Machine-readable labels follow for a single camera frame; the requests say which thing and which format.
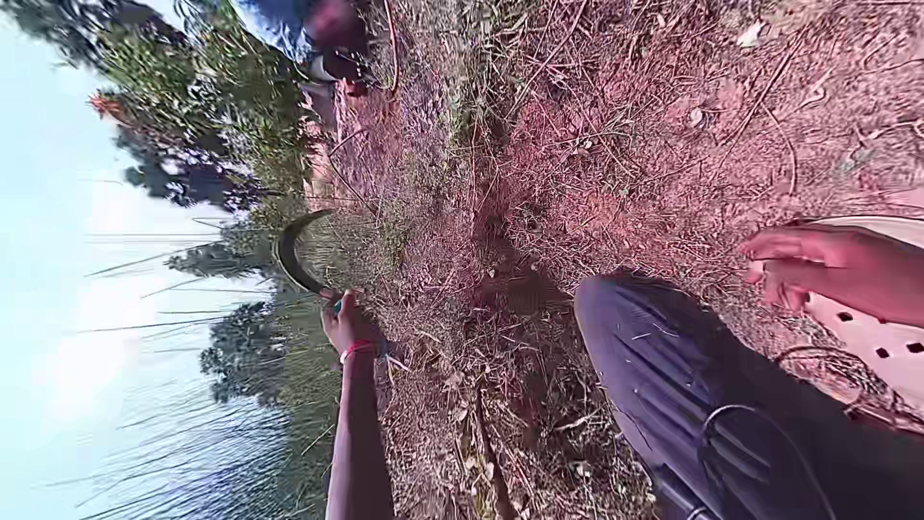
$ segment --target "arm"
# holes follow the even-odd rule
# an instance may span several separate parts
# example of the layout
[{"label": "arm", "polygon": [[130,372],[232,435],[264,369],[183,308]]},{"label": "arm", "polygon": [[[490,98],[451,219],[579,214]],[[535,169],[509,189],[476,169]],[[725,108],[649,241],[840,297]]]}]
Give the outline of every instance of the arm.
[{"label": "arm", "polygon": [[850,226],[770,228],[742,244],[746,280],[768,303],[798,311],[822,294],[883,322],[924,327],[924,250]]},{"label": "arm", "polygon": [[[330,306],[323,314],[324,332],[339,353],[374,334],[347,291],[340,314]],[[328,489],[327,518],[392,518],[392,494],[375,402],[375,349],[356,349],[344,361],[340,414],[334,438],[334,463]]]}]

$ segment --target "sky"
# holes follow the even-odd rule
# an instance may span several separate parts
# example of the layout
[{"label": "sky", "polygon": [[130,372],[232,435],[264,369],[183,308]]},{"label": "sky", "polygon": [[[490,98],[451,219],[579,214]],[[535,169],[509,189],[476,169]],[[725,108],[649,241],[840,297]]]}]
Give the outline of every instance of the sky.
[{"label": "sky", "polygon": [[[132,163],[112,144],[115,123],[86,104],[103,80],[60,61],[0,16],[0,518],[71,520],[117,503],[112,492],[77,507],[99,491],[86,477],[151,434],[127,425],[181,398],[211,406],[198,370],[206,327],[160,338],[150,337],[160,328],[81,331],[180,321],[190,315],[162,313],[227,311],[253,297],[198,291],[253,289],[227,280],[146,296],[190,279],[163,259],[87,277],[213,240],[215,229],[193,218],[228,215],[175,207],[123,183]],[[66,480],[76,482],[51,485]]]}]

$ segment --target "soil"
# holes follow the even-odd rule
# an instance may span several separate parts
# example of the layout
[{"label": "soil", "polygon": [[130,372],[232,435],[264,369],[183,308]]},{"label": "soil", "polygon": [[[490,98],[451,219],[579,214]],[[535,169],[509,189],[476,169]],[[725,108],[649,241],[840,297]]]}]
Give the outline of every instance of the soil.
[{"label": "soil", "polygon": [[[565,44],[511,120],[460,147],[441,84],[453,71],[426,61],[441,43],[409,14],[427,7],[393,4],[399,55],[416,58],[396,99],[338,107],[339,140],[364,131],[332,183],[407,223],[401,267],[369,291],[407,368],[391,367],[382,403],[399,516],[653,515],[583,351],[575,287],[633,269],[698,296],[764,355],[836,347],[761,303],[736,246],[799,219],[924,217],[924,7],[543,1],[519,26],[517,56],[537,58],[516,76]],[[758,45],[739,46],[755,19]],[[841,399],[891,398],[838,366],[785,364]]]}]

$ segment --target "red thread bracelet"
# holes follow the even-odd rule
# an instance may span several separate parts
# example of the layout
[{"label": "red thread bracelet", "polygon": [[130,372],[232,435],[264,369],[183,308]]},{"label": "red thread bracelet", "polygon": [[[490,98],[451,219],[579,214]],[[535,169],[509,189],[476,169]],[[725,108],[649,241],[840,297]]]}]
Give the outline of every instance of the red thread bracelet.
[{"label": "red thread bracelet", "polygon": [[354,352],[363,352],[363,351],[369,350],[368,348],[364,348],[364,347],[372,347],[372,349],[374,349],[375,345],[372,344],[372,340],[353,341],[353,344],[350,345],[349,348],[344,351],[344,353],[340,354],[340,365],[342,365],[343,363],[347,361],[347,358],[349,357],[350,354]]}]

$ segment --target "sickle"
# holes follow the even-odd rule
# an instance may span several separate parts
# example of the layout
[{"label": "sickle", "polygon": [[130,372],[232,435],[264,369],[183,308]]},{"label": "sickle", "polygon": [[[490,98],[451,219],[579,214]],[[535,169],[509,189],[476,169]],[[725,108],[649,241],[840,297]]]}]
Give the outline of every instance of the sickle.
[{"label": "sickle", "polygon": [[304,291],[321,294],[321,290],[326,289],[326,287],[312,278],[298,262],[295,255],[296,238],[305,226],[318,218],[332,214],[334,211],[334,209],[323,209],[293,220],[283,229],[282,234],[279,235],[279,240],[273,244],[273,256],[279,262],[279,266],[283,268],[283,272],[286,273],[289,281]]}]

